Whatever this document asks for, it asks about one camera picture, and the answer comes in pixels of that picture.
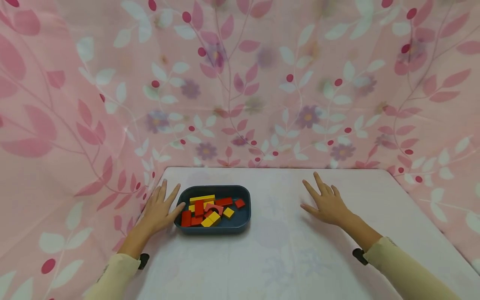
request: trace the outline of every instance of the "sleeve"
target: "sleeve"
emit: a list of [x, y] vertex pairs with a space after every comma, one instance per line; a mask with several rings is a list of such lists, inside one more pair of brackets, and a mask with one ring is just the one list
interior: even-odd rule
[[378, 240], [363, 257], [405, 300], [460, 300], [442, 281], [387, 237]]
[[125, 289], [139, 265], [139, 260], [126, 254], [113, 255], [84, 300], [122, 300]]

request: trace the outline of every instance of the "pink backdrop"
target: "pink backdrop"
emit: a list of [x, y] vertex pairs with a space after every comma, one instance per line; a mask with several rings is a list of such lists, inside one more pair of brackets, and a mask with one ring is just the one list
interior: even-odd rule
[[0, 0], [0, 299], [81, 298], [167, 166], [386, 169], [480, 271], [475, 0], [28, 2]]

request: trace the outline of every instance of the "yellow cube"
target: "yellow cube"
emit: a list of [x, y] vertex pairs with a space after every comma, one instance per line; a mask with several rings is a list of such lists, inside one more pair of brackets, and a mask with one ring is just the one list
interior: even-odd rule
[[190, 198], [190, 203], [193, 204], [193, 203], [195, 203], [195, 201], [207, 202], [207, 201], [212, 201], [212, 200], [215, 200], [215, 195]]
[[212, 226], [215, 226], [220, 222], [220, 215], [217, 212], [212, 212], [207, 219], [210, 219]]
[[224, 211], [223, 211], [223, 215], [225, 217], [227, 217], [227, 219], [230, 219], [232, 216], [233, 216], [233, 213], [235, 213], [233, 211], [233, 209], [231, 209], [230, 207], [227, 207]]
[[212, 225], [213, 225], [213, 222], [209, 218], [206, 218], [205, 220], [202, 221], [202, 226], [203, 227], [210, 227]]
[[213, 200], [212, 200], [212, 201], [208, 201], [208, 202], [204, 202], [204, 209], [207, 207], [207, 204], [209, 204], [209, 203], [210, 203], [211, 205], [214, 205], [214, 204], [215, 204]]

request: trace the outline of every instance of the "white table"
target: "white table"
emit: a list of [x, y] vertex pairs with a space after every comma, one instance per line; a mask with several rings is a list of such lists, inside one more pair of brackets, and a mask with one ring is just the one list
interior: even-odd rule
[[[356, 243], [300, 208], [312, 202], [301, 180], [312, 169], [167, 168], [163, 177], [193, 185], [238, 184], [252, 198], [250, 228], [237, 236], [183, 236], [172, 228], [150, 241], [150, 261], [125, 299], [400, 299], [372, 266], [351, 255]], [[347, 206], [446, 283], [478, 299], [480, 276], [382, 170], [316, 170]]]

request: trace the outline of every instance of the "blue tray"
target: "blue tray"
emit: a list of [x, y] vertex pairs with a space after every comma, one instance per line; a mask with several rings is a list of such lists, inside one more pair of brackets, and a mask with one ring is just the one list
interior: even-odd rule
[[215, 195], [216, 199], [223, 199], [231, 197], [233, 202], [238, 199], [243, 199], [245, 206], [238, 209], [235, 203], [229, 206], [235, 211], [232, 218], [229, 220], [226, 217], [222, 217], [220, 223], [214, 227], [182, 227], [181, 226], [181, 214], [175, 219], [175, 226], [177, 226], [181, 232], [189, 235], [222, 235], [222, 234], [236, 234], [242, 233], [247, 229], [247, 225], [250, 222], [252, 216], [252, 205], [250, 201], [250, 193], [247, 189], [239, 185], [203, 185], [192, 186], [183, 191], [180, 195], [177, 205], [185, 202], [185, 208], [188, 210], [190, 204], [190, 198], [202, 197], [208, 195]]

